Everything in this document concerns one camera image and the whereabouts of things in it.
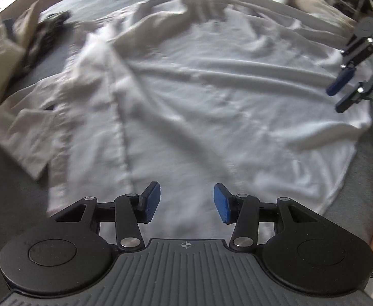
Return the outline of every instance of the bed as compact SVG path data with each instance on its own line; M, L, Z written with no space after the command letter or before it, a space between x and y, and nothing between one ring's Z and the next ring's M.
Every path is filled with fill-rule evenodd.
M138 1L142 0L63 0L43 14L71 10L70 22L89 21ZM68 56L72 33L70 24L51 54L25 78L12 83L5 97L59 73ZM39 182L32 181L0 149L0 249L12 236L46 217L46 181L46 173ZM344 185L325 216L366 242L370 241L373 234L373 126L360 138ZM7 287L0 274L0 299L6 293Z

